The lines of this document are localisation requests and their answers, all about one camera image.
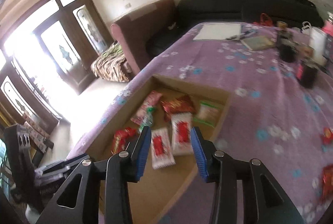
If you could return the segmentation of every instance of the sofa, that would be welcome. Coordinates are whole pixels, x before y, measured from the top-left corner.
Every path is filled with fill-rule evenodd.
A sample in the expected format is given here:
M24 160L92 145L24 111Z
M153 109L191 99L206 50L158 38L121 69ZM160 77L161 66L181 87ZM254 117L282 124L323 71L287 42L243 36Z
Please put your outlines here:
M193 26L207 21L259 22L268 14L301 28L304 21L322 27L324 22L308 0L160 0L132 11L111 25L136 75L155 56L170 47Z

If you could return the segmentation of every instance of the pink candy wrapper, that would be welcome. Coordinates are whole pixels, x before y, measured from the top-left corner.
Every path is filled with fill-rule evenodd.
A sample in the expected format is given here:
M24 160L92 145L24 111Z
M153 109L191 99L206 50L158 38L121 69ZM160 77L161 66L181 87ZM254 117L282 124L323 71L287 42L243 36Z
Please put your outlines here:
M153 169L160 169L175 165L171 153L170 140L167 128L152 131L152 164Z
M142 123L144 116L147 113L147 107L156 106L159 102L159 99L162 97L162 93L158 93L157 91L151 91L147 98L144 100L140 108L138 109L135 116L133 116L130 120L138 125Z
M189 133L192 128L192 114L180 113L171 116L172 153L186 155L193 153Z

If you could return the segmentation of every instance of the triangular cutout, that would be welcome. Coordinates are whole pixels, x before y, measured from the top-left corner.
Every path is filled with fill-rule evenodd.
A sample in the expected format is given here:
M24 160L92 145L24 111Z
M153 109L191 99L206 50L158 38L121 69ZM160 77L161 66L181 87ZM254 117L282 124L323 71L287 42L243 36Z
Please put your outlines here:
M265 175L260 175L262 189L264 191L267 208L283 205L283 200L272 183Z
M65 206L72 209L75 208L81 184L81 179L82 175L77 174L73 178L73 180L67 185L66 189L57 200L57 204L59 206Z

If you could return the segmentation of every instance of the notebook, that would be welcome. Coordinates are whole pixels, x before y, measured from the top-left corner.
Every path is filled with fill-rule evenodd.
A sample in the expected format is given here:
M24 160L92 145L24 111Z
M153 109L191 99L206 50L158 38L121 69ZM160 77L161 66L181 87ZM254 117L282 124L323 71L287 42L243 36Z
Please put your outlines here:
M193 40L225 40L226 38L239 35L241 29L241 24L205 24Z
M274 42L269 40L266 36L247 38L241 40L241 42L251 51L264 50L274 47Z

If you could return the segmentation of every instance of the white candy wrapper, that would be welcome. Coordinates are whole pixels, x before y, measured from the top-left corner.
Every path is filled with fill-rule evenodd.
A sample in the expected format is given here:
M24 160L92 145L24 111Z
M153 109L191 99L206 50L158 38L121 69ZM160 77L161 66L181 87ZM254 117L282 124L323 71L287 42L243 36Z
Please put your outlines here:
M192 128L192 114L180 113L171 116L172 123L172 153L174 155L186 155L193 153L190 140Z
M167 128L152 131L151 148L153 169L160 169L176 164L174 156L171 153L171 145Z

